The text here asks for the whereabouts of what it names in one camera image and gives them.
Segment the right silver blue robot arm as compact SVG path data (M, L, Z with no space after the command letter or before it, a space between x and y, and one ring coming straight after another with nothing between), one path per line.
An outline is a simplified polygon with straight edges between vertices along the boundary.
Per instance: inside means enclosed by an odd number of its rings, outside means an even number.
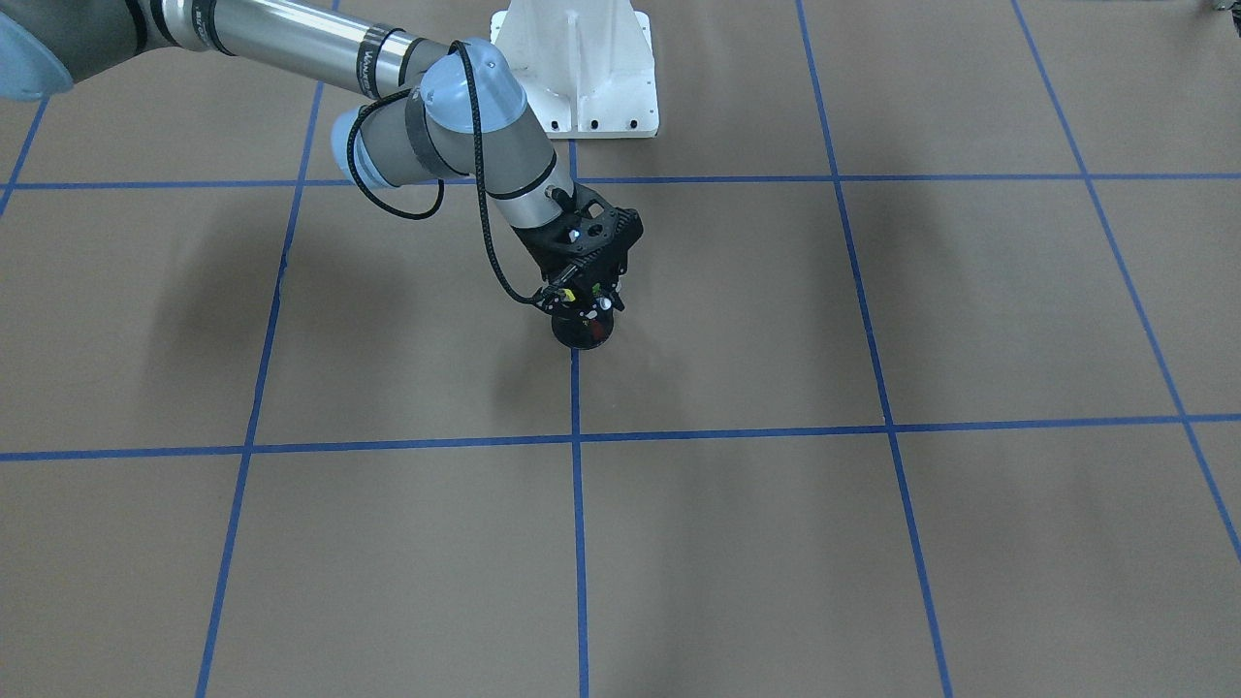
M62 94L156 48L252 60L366 98L333 130L338 166L377 207L381 189L474 178L493 274L546 314L558 343L592 349L624 309L620 278L643 233L558 161L496 45L436 43L304 1L5 1L2 97Z

